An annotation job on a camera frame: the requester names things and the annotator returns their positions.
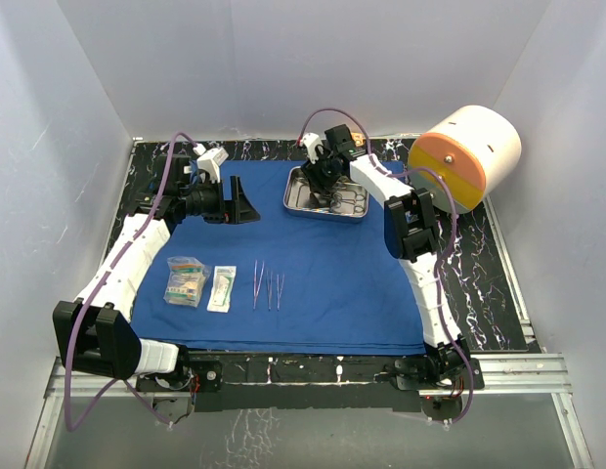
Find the floor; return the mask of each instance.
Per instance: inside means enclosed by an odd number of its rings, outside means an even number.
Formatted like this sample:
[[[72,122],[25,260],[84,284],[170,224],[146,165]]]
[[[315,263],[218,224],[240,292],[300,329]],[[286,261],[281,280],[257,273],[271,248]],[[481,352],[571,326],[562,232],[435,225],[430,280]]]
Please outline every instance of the floor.
[[[406,161],[411,139],[378,139],[372,147],[379,159]],[[207,147],[224,147],[230,159],[303,160],[304,154],[294,141],[203,142]],[[125,188],[109,237],[109,247],[120,233],[128,203],[152,176],[153,158],[168,148],[168,143],[137,143],[131,154]],[[178,143],[176,153],[187,153],[191,146]],[[444,248],[450,236],[450,218],[438,213],[438,225]],[[462,333],[475,352],[526,352],[527,343],[507,281],[491,222],[483,204],[458,220],[455,254],[444,267],[443,283],[451,310]],[[532,344],[532,351],[537,344]]]

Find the metal tray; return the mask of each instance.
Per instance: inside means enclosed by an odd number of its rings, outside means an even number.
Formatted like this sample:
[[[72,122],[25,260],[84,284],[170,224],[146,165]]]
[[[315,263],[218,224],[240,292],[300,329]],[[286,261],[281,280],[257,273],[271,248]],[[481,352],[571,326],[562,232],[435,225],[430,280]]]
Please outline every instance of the metal tray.
[[[360,223],[368,213],[368,191],[344,178],[336,183],[335,192],[327,198],[311,191],[301,167],[296,166],[287,178],[283,206],[296,217]]]

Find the white backdrop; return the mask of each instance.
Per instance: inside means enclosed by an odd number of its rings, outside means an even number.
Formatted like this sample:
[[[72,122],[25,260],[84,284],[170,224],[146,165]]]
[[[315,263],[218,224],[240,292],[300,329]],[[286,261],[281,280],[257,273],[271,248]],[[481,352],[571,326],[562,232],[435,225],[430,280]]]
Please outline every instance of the white backdrop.
[[[495,109],[523,141],[493,194],[539,341],[606,468],[606,0],[553,2]]]
[[[130,135],[152,140],[292,138],[326,106],[374,135],[424,131],[494,104],[548,0],[59,3]]]
[[[24,465],[51,314],[96,271],[130,145],[56,3],[0,1],[1,469]]]

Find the purple cable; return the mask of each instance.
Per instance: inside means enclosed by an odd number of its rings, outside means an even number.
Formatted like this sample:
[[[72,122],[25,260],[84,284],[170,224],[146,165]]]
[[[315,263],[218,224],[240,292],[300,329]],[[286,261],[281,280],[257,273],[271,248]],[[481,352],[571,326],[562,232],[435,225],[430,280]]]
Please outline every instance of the purple cable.
[[[153,205],[151,207],[151,210],[149,211],[149,215],[147,216],[145,223],[143,223],[143,225],[134,234],[134,237],[133,237],[134,240],[137,239],[142,233],[145,232],[145,230],[147,229],[147,226],[149,225],[150,221],[153,219],[153,216],[155,215],[155,211],[157,210],[157,207],[159,206],[159,202],[162,200],[162,197],[164,195],[164,187],[166,186],[166,180],[168,179],[168,174],[170,173],[170,165],[173,160],[173,152],[174,152],[174,148],[175,148],[175,143],[177,142],[177,139],[180,136],[184,137],[186,140],[188,140],[193,145],[193,147],[196,147],[196,142],[193,139],[191,139],[184,132],[177,132],[175,135],[173,135],[173,138],[171,139],[170,144],[168,146],[168,153],[166,154],[166,164],[164,165],[164,171],[162,173],[162,179],[159,183],[159,189],[157,190],[157,195],[155,196],[155,200],[153,201]],[[92,301],[97,297],[97,295],[99,294],[99,292],[101,291],[103,286],[106,284],[106,280],[108,280],[111,271],[116,267],[118,262],[125,255],[125,253],[129,249],[131,244],[132,244],[132,241],[127,241],[123,245],[123,247],[120,249],[120,251],[118,251],[118,254],[116,254],[114,259],[109,264],[110,270],[105,272],[102,275],[101,279],[97,282],[97,284],[93,288],[90,295],[88,295],[88,297],[85,299],[84,303],[82,304],[81,308],[79,309],[77,318],[75,318],[75,324],[72,327],[72,331],[70,333],[70,338],[68,339],[68,347],[66,348],[66,363],[65,363],[65,425],[66,425],[66,429],[69,432],[74,432],[75,430],[77,430],[77,428],[79,428],[79,426],[83,423],[86,416],[90,413],[90,411],[93,409],[95,404],[99,401],[101,396],[109,389],[109,387],[112,384],[114,384],[116,382],[115,379],[110,380],[110,382],[108,384],[106,384],[106,386],[104,386],[97,393],[97,395],[93,398],[93,400],[88,404],[88,406],[86,407],[84,412],[79,416],[79,418],[77,418],[77,421],[74,424],[72,423],[72,414],[71,414],[71,407],[70,407],[70,386],[71,386],[71,381],[72,381],[72,363],[73,363],[74,356],[75,356],[75,346],[77,343],[77,335],[79,333],[79,328],[81,327],[81,323],[84,321],[84,317],[86,316],[86,312],[88,311],[88,308],[92,304]],[[157,411],[155,411],[150,405],[148,405],[148,403],[144,399],[142,399],[142,397],[138,394],[138,391],[136,391],[131,384],[129,384],[127,381],[125,381],[125,385],[134,394],[134,396],[139,398],[143,402],[143,404],[146,405],[146,407],[151,411],[151,413],[153,415],[155,415],[155,417],[158,420],[160,420],[164,423],[170,424],[170,420],[168,420],[166,417],[163,417],[162,415],[157,413]]]
[[[360,128],[360,131],[364,134],[364,137],[366,139],[366,145],[367,145],[367,151],[368,151],[368,161],[370,162],[372,167],[375,170],[377,170],[379,173],[381,173],[384,176],[387,176],[389,178],[399,179],[399,178],[407,177],[408,175],[413,174],[415,172],[424,171],[426,173],[429,173],[431,176],[433,176],[433,179],[440,185],[440,187],[444,191],[445,195],[447,196],[447,199],[449,200],[449,205],[451,206],[451,239],[449,240],[449,244],[447,244],[447,247],[444,249],[444,251],[442,251],[442,254],[440,256],[438,256],[438,259],[436,260],[436,263],[434,266],[434,271],[435,271],[436,275],[438,276],[438,279],[436,281],[436,287],[438,290],[437,300],[438,300],[438,305],[439,305],[438,306],[438,315],[440,316],[440,323],[442,324],[444,333],[446,334],[447,338],[451,342],[451,345],[453,345],[453,348],[455,349],[457,354],[461,357],[461,360],[465,364],[466,370],[468,371],[468,381],[469,381],[468,401],[466,402],[465,408],[461,411],[459,416],[454,420],[455,422],[458,422],[466,415],[466,413],[468,413],[468,410],[470,409],[470,406],[472,405],[472,398],[474,395],[475,383],[474,383],[474,378],[472,376],[473,369],[472,369],[472,366],[470,365],[470,361],[468,360],[468,357],[463,353],[463,350],[461,350],[461,347],[459,347],[457,345],[457,343],[451,336],[451,332],[449,331],[447,322],[444,319],[444,311],[442,310],[442,281],[441,281],[442,263],[444,262],[444,259],[448,259],[453,254],[453,251],[455,250],[455,239],[456,239],[456,234],[457,234],[457,211],[455,209],[455,202],[453,200],[453,196],[451,195],[451,190],[449,190],[449,187],[447,186],[447,184],[440,179],[438,174],[436,174],[435,171],[432,171],[429,168],[413,168],[409,171],[404,171],[403,173],[392,174],[388,170],[386,170],[381,164],[377,164],[377,160],[372,154],[372,146],[370,144],[370,138],[368,137],[367,131],[364,130],[364,127],[362,127],[362,124],[360,124],[360,122],[358,122],[358,120],[355,117],[353,117],[351,114],[349,114],[348,112],[346,112],[342,109],[338,109],[336,107],[322,107],[322,108],[317,109],[314,112],[312,112],[309,115],[309,117],[305,120],[305,123],[303,124],[303,129],[301,130],[299,138],[296,141],[297,146],[301,143],[301,139],[303,138],[303,135],[305,134],[305,129],[307,129],[307,125],[310,123],[310,120],[312,120],[312,117],[314,117],[319,112],[323,112],[326,110],[332,110],[334,112],[339,112],[340,114],[346,115],[349,119],[351,119],[353,122],[355,122],[355,124]]]

